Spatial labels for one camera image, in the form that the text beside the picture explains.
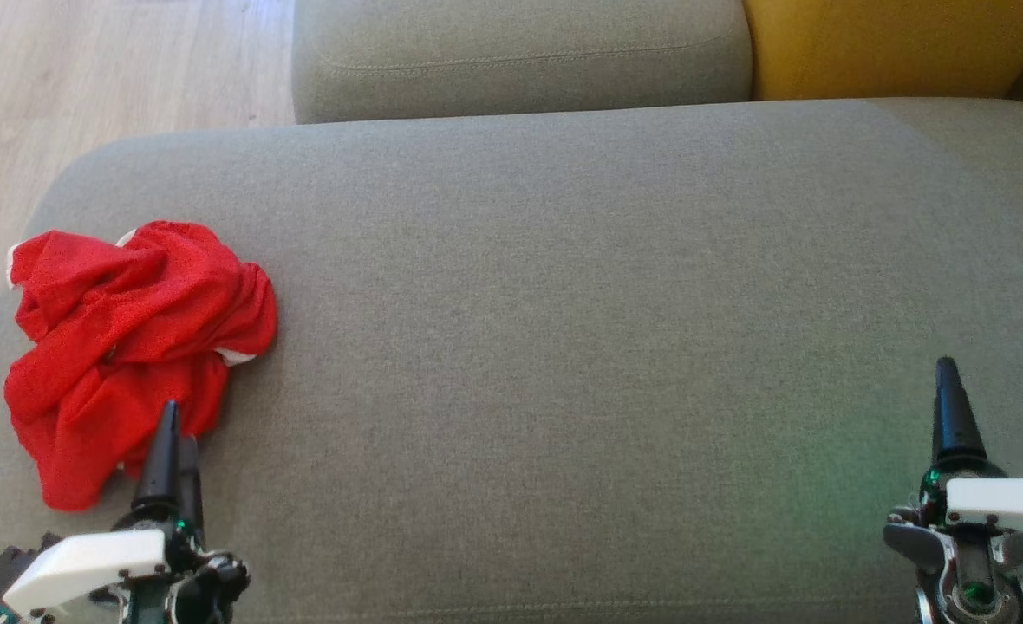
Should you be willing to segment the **large grey sofa seat cushion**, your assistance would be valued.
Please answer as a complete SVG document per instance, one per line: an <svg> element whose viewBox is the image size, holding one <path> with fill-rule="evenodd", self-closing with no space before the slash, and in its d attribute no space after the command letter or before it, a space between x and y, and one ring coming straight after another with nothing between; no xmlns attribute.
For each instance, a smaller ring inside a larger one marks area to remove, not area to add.
<svg viewBox="0 0 1023 624"><path fill-rule="evenodd" d="M235 624L911 624L935 361L1023 477L1023 103L122 140L29 233L209 226L277 292L201 443Z"/></svg>

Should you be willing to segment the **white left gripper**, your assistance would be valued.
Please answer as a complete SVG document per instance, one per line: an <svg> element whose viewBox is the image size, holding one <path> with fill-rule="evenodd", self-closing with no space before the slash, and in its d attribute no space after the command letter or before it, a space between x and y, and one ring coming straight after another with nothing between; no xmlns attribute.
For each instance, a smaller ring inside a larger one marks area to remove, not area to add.
<svg viewBox="0 0 1023 624"><path fill-rule="evenodd" d="M162 407L123 520L33 558L2 593L16 624L50 624L57 608L96 591L110 593L118 624L231 624L251 572L229 550L204 548L199 448L181 436L175 400Z"/></svg>

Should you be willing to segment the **red basketball jersey white sleeves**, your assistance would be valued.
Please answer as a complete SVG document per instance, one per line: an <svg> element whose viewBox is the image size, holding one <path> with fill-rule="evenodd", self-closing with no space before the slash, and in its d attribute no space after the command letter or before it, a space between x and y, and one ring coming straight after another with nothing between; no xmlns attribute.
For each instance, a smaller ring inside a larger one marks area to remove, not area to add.
<svg viewBox="0 0 1023 624"><path fill-rule="evenodd" d="M138 477L168 402L178 406L187 436L218 424L229 380L218 353L130 361L108 351L84 337L47 337L4 381L11 424L53 510L91 509L115 471Z"/></svg>

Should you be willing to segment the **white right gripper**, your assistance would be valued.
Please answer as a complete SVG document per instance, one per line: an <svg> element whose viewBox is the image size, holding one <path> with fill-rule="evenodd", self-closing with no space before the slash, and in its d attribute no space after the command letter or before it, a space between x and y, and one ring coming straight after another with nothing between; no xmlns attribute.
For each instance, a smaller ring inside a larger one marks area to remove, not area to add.
<svg viewBox="0 0 1023 624"><path fill-rule="evenodd" d="M915 505L883 526L915 569L910 624L1023 624L1023 478L972 473L988 457L952 358L935 364L931 459Z"/></svg>

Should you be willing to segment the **wide yellow sofa backrest cushion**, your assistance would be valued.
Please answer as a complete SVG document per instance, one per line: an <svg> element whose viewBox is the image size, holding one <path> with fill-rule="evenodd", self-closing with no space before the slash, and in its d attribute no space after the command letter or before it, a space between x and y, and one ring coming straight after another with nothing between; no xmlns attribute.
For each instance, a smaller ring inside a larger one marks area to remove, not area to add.
<svg viewBox="0 0 1023 624"><path fill-rule="evenodd" d="M998 99L1023 72L1023 0L744 0L760 101Z"/></svg>

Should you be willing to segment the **medium grey sofa seat cushion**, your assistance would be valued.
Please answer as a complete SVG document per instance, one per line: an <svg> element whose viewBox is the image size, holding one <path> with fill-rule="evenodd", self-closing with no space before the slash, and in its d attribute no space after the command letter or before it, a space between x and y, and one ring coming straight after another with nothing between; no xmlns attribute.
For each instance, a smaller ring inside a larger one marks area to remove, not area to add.
<svg viewBox="0 0 1023 624"><path fill-rule="evenodd" d="M296 0L301 124L746 101L742 0Z"/></svg>

